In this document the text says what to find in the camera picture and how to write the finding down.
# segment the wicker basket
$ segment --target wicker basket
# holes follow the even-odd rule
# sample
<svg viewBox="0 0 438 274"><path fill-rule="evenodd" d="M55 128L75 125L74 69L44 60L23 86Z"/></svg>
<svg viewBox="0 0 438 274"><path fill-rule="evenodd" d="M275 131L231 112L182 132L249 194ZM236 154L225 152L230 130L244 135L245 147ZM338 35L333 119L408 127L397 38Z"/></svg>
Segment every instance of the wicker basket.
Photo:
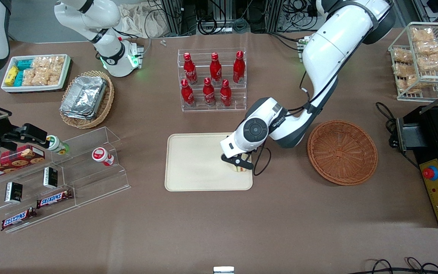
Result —
<svg viewBox="0 0 438 274"><path fill-rule="evenodd" d="M322 177L339 185L366 182L375 172L378 151L357 125L332 120L318 125L309 137L309 159Z"/></svg>
<svg viewBox="0 0 438 274"><path fill-rule="evenodd" d="M111 110L111 105L113 104L114 87L113 87L113 83L111 82L111 79L109 79L109 76L107 76L105 73L102 73L101 71L93 70L89 72L84 72L79 76L99 76L108 82L108 85L106 86L105 94L102 97L101 106L99 106L99 110L97 111L97 117L94 120L70 118L63 115L63 113L60 113L60 116L62 117L62 119L67 125L80 129L87 129L99 125L100 123L102 123L102 121L104 121L104 119L108 115L109 111ZM62 98L62 102L67 96L68 90L74 83L75 79L72 80L72 82L67 86L67 89L65 90L64 96Z"/></svg>

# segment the red bottle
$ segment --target red bottle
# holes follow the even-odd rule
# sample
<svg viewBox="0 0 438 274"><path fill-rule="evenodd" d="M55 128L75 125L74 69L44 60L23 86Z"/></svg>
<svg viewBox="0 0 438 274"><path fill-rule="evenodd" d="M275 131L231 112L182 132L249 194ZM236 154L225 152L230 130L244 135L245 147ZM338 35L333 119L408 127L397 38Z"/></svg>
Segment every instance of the red bottle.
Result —
<svg viewBox="0 0 438 274"><path fill-rule="evenodd" d="M184 53L184 71L186 73L187 80L191 85L197 84L197 70L195 68L194 62L192 62L192 58L190 57L190 53Z"/></svg>
<svg viewBox="0 0 438 274"><path fill-rule="evenodd" d="M204 92L205 104L209 107L215 106L216 97L214 96L214 87L211 85L211 79L209 77L204 79L202 92Z"/></svg>
<svg viewBox="0 0 438 274"><path fill-rule="evenodd" d="M244 70L246 65L244 64L244 53L242 51L236 52L236 60L233 65L233 81L237 84L244 83Z"/></svg>
<svg viewBox="0 0 438 274"><path fill-rule="evenodd" d="M221 104L223 107L231 106L231 88L229 87L229 81L227 79L222 80L221 87Z"/></svg>
<svg viewBox="0 0 438 274"><path fill-rule="evenodd" d="M212 52L211 59L210 71L212 85L220 85L222 80L222 66L221 63L219 63L219 55L217 55L216 52Z"/></svg>
<svg viewBox="0 0 438 274"><path fill-rule="evenodd" d="M188 85L188 82L186 79L183 79L181 81L182 85L182 98L184 98L184 103L186 107L195 107L195 99L194 94L192 92L192 88Z"/></svg>

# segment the teal snack package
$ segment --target teal snack package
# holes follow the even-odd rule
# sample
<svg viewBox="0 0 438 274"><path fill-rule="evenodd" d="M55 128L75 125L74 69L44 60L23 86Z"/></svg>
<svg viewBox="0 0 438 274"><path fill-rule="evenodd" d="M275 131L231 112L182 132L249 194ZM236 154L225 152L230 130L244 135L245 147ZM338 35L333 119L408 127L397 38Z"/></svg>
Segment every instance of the teal snack package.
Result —
<svg viewBox="0 0 438 274"><path fill-rule="evenodd" d="M16 66L19 70L29 69L32 65L32 62L33 59L19 60Z"/></svg>
<svg viewBox="0 0 438 274"><path fill-rule="evenodd" d="M20 70L19 73L16 74L13 87L21 87L22 83L23 83L23 70Z"/></svg>

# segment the empty wicker basket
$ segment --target empty wicker basket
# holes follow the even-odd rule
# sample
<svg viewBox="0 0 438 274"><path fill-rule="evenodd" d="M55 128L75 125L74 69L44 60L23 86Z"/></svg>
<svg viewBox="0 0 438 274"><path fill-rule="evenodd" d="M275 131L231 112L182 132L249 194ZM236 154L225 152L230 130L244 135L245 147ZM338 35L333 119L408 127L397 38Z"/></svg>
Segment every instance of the empty wicker basket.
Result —
<svg viewBox="0 0 438 274"><path fill-rule="evenodd" d="M343 120L318 125L309 137L307 151L315 170L339 185L366 182L378 164L378 152L371 137Z"/></svg>

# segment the red button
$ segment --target red button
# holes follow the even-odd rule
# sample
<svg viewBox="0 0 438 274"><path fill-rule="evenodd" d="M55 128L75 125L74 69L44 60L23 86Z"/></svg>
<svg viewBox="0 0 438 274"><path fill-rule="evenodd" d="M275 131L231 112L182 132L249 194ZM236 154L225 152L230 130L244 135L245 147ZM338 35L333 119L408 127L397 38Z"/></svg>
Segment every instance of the red button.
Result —
<svg viewBox="0 0 438 274"><path fill-rule="evenodd" d="M431 168L425 168L424 171L422 171L422 174L427 179L432 179L435 176L435 172Z"/></svg>

